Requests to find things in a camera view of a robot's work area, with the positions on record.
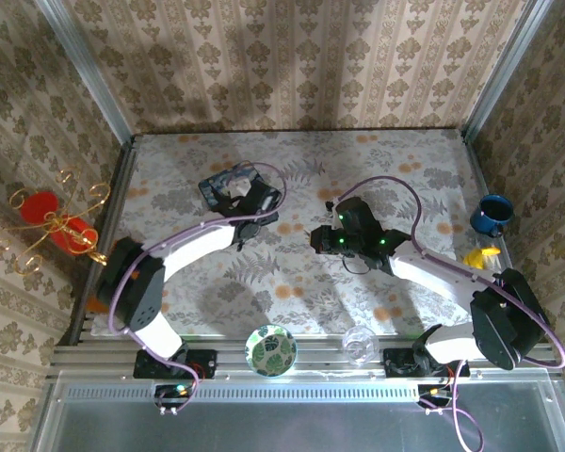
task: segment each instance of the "patterned tablecloth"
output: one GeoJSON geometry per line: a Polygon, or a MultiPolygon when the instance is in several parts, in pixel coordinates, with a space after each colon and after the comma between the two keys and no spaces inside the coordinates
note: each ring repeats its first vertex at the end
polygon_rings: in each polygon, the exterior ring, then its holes
{"type": "MultiPolygon", "coordinates": [[[[279,221],[241,252],[212,253],[166,283],[162,311],[179,333],[242,337],[270,322],[293,333],[340,333],[364,324],[379,334],[419,334],[467,318],[425,287],[382,272],[349,274],[339,257],[316,255],[308,243],[312,229],[330,224],[324,201],[389,174],[421,196],[421,243],[461,259],[477,245],[469,213],[480,195],[456,131],[162,135],[140,137],[135,146],[119,237],[153,243],[197,224],[207,211],[197,183],[241,160],[273,164],[288,183],[279,221]]],[[[281,186],[275,174],[260,172],[281,186]]],[[[356,194],[384,228],[410,230],[415,203],[405,188],[377,182],[356,194]]],[[[360,261],[347,265],[363,270],[360,261]]]]}

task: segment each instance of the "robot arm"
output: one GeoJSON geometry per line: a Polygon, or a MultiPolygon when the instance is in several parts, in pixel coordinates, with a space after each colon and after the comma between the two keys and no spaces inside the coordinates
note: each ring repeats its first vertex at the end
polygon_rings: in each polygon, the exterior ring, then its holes
{"type": "MultiPolygon", "coordinates": [[[[263,214],[272,210],[281,198],[281,192],[259,179],[246,180],[245,187],[239,188],[234,194],[237,196],[223,197],[214,193],[219,197],[218,205],[212,208],[216,211],[214,216],[239,218],[263,214]]],[[[237,245],[240,250],[246,241],[259,233],[262,226],[277,219],[278,214],[272,213],[259,219],[206,225],[173,245],[158,247],[139,262],[123,287],[115,316],[155,355],[183,363],[186,344],[161,314],[165,282],[185,266],[213,251],[224,250],[232,245],[237,245]]],[[[153,248],[129,237],[120,240],[111,252],[98,282],[98,299],[108,305],[130,265],[145,250],[153,248]]]]}
{"type": "Polygon", "coordinates": [[[484,282],[502,284],[503,289],[521,301],[548,324],[538,300],[516,270],[500,275],[452,261],[439,253],[424,250],[411,237],[396,230],[384,231],[366,202],[358,197],[346,199],[334,208],[334,223],[312,231],[310,244],[316,253],[358,256],[371,269],[419,283],[457,303],[473,321],[454,327],[436,325],[414,344],[414,359],[425,368],[456,360],[485,357],[495,365],[511,370],[535,346],[544,333],[522,310],[512,306],[484,282]],[[441,263],[468,270],[468,278],[441,263]]]}

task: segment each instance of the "cable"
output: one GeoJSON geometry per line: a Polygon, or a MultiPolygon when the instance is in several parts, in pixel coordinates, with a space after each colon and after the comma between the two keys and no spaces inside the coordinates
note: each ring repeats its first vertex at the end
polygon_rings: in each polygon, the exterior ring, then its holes
{"type": "Polygon", "coordinates": [[[201,372],[201,383],[203,383],[203,381],[205,380],[205,369],[203,369],[203,366],[199,363],[190,363],[190,366],[195,369],[197,375],[199,375],[199,373],[201,372]]]}
{"type": "Polygon", "coordinates": [[[346,256],[343,256],[341,258],[341,263],[343,264],[343,268],[346,270],[346,272],[350,273],[352,275],[365,275],[366,273],[368,273],[370,271],[370,268],[368,268],[366,271],[363,271],[362,273],[359,273],[357,271],[351,271],[349,268],[347,268],[346,256]]]}
{"type": "Polygon", "coordinates": [[[539,361],[539,360],[535,360],[533,358],[528,358],[526,356],[523,357],[523,361],[525,361],[527,363],[539,365],[539,366],[542,366],[542,367],[547,367],[549,369],[562,369],[563,367],[565,367],[565,347],[561,344],[557,335],[551,330],[551,328],[548,325],[546,325],[546,323],[536,313],[534,313],[531,309],[529,309],[527,306],[525,306],[521,301],[516,299],[514,296],[512,296],[511,294],[509,294],[508,292],[503,290],[501,287],[498,287],[494,282],[489,282],[486,279],[476,275],[475,273],[472,273],[469,270],[466,270],[466,269],[461,268],[459,266],[454,266],[450,263],[447,263],[445,261],[442,261],[441,259],[436,258],[435,256],[431,256],[423,249],[423,247],[421,247],[421,245],[416,240],[416,227],[418,225],[419,220],[421,219],[421,215],[423,213],[423,206],[421,204],[421,200],[418,197],[418,194],[416,193],[416,191],[414,191],[414,189],[410,185],[408,185],[406,182],[404,182],[403,180],[401,180],[397,177],[394,177],[394,176],[369,177],[368,179],[364,179],[363,181],[359,182],[358,184],[356,184],[355,186],[350,188],[348,191],[346,191],[343,195],[341,195],[339,197],[339,201],[342,201],[345,197],[347,197],[347,195],[353,193],[359,187],[361,187],[365,184],[368,184],[370,182],[373,182],[373,181],[378,181],[378,180],[387,180],[387,181],[397,182],[398,184],[401,184],[402,186],[406,187],[408,189],[408,191],[410,191],[412,196],[414,197],[414,200],[416,201],[416,217],[414,218],[414,223],[412,224],[412,228],[411,228],[411,242],[414,245],[414,247],[416,248],[416,250],[419,253],[421,253],[421,255],[425,256],[425,258],[429,259],[429,261],[434,262],[435,264],[442,266],[444,268],[447,268],[451,271],[454,271],[455,273],[459,273],[460,275],[462,275],[466,278],[469,278],[469,279],[475,278],[475,281],[477,281],[479,283],[483,283],[486,286],[490,287],[491,290],[493,290],[495,293],[497,293],[498,295],[500,295],[501,297],[503,297],[504,299],[509,301],[511,304],[513,304],[518,309],[522,310],[551,339],[551,341],[557,347],[558,353],[560,355],[560,362],[559,363],[539,361]]]}
{"type": "Polygon", "coordinates": [[[454,371],[452,370],[452,367],[446,364],[445,368],[448,371],[448,382],[442,387],[442,389],[447,388],[450,385],[450,383],[454,380],[454,371]]]}
{"type": "Polygon", "coordinates": [[[419,398],[419,402],[423,403],[424,405],[427,405],[428,407],[430,407],[433,410],[441,410],[442,412],[452,411],[452,421],[454,423],[454,430],[456,430],[456,436],[459,439],[459,443],[460,443],[460,446],[462,446],[462,449],[465,452],[482,452],[483,448],[485,446],[485,440],[483,439],[483,431],[481,430],[481,427],[477,423],[477,420],[475,419],[475,417],[473,417],[471,415],[471,413],[469,413],[469,412],[467,412],[467,411],[465,411],[461,408],[458,408],[456,406],[456,402],[459,398],[458,375],[460,375],[460,371],[462,370],[462,368],[464,367],[466,362],[467,362],[466,360],[462,360],[459,363],[459,365],[456,369],[456,375],[457,376],[454,378],[454,384],[452,385],[452,400],[451,400],[451,406],[450,407],[446,407],[446,408],[438,407],[435,404],[429,402],[427,399],[422,398],[422,397],[419,398]],[[460,431],[460,426],[459,426],[459,417],[458,417],[459,413],[462,414],[467,419],[469,419],[477,430],[477,435],[479,436],[479,446],[477,447],[476,450],[469,448],[467,443],[464,441],[464,438],[462,438],[462,432],[460,431]]]}
{"type": "Polygon", "coordinates": [[[188,239],[192,238],[193,236],[205,231],[205,229],[217,228],[217,227],[222,226],[222,225],[227,225],[227,224],[230,224],[232,222],[242,221],[242,220],[246,220],[246,219],[259,219],[259,218],[269,217],[270,215],[274,214],[275,212],[278,212],[281,209],[281,207],[283,206],[284,200],[286,199],[286,192],[287,192],[286,180],[284,179],[283,172],[280,171],[278,168],[274,167],[273,165],[269,165],[268,163],[255,162],[255,163],[253,163],[253,165],[254,166],[257,165],[257,166],[261,166],[261,167],[264,167],[264,168],[268,168],[270,170],[274,170],[277,173],[277,175],[281,178],[281,180],[282,180],[282,197],[279,200],[276,207],[274,207],[272,210],[269,210],[269,211],[264,212],[262,214],[243,215],[243,216],[239,216],[239,217],[228,217],[228,218],[215,218],[215,219],[211,219],[209,221],[204,221],[204,222],[201,222],[200,224],[198,224],[196,226],[192,226],[190,228],[187,228],[187,229],[185,229],[185,230],[183,230],[179,233],[171,235],[170,237],[168,237],[164,240],[161,240],[160,242],[157,242],[156,244],[152,245],[147,250],[142,252],[134,260],[134,262],[132,262],[132,264],[125,270],[125,272],[123,273],[123,276],[121,277],[120,283],[118,284],[117,288],[115,289],[115,292],[113,294],[113,298],[111,299],[111,304],[109,306],[109,315],[108,315],[108,327],[113,334],[115,334],[116,336],[119,336],[119,335],[122,335],[122,334],[128,334],[132,339],[134,339],[142,347],[143,350],[146,350],[146,352],[153,359],[158,361],[159,363],[162,363],[162,364],[170,366],[170,367],[177,367],[177,368],[183,369],[184,371],[188,372],[192,376],[192,378],[193,378],[192,392],[189,393],[188,400],[183,405],[183,407],[185,407],[188,404],[188,402],[192,399],[192,397],[196,393],[195,389],[199,385],[199,376],[197,375],[197,372],[195,372],[195,370],[192,367],[189,367],[185,364],[175,363],[173,361],[168,361],[168,360],[160,357],[159,355],[154,353],[150,348],[148,348],[146,346],[146,344],[144,344],[142,342],[142,340],[136,334],[134,334],[133,331],[130,331],[130,329],[128,327],[123,327],[123,328],[118,330],[115,327],[115,323],[114,323],[114,321],[115,321],[115,310],[116,310],[117,304],[120,300],[121,293],[123,292],[123,287],[125,287],[125,285],[127,284],[128,280],[130,279],[130,276],[132,276],[132,273],[134,273],[138,264],[140,264],[140,262],[142,262],[142,260],[145,257],[147,257],[149,254],[151,254],[153,251],[165,249],[167,246],[177,245],[180,242],[188,240],[188,239]]]}

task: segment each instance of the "damask wallpaper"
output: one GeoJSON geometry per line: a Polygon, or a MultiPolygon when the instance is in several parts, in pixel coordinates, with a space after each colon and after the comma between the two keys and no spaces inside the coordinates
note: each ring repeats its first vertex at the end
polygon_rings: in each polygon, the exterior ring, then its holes
{"type": "Polygon", "coordinates": [[[525,0],[66,0],[135,133],[456,127],[525,0]]]}
{"type": "MultiPolygon", "coordinates": [[[[88,205],[88,188],[109,181],[119,153],[52,29],[33,1],[0,1],[0,229],[21,225],[8,197],[22,185],[65,198],[56,177],[82,169],[73,204],[88,205]]],[[[0,257],[0,451],[24,450],[55,343],[69,325],[72,290],[85,268],[45,247],[41,270],[22,277],[16,255],[34,234],[13,234],[0,257]]]]}
{"type": "Polygon", "coordinates": [[[555,1],[475,143],[490,189],[515,205],[513,263],[565,344],[565,1],[555,1]]]}

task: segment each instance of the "small glass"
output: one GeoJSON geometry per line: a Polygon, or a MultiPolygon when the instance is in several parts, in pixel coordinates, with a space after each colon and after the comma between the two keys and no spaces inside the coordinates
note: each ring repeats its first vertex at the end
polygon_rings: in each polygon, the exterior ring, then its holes
{"type": "Polygon", "coordinates": [[[358,325],[344,334],[343,351],[351,364],[360,367],[378,358],[379,339],[374,331],[358,325]]]}

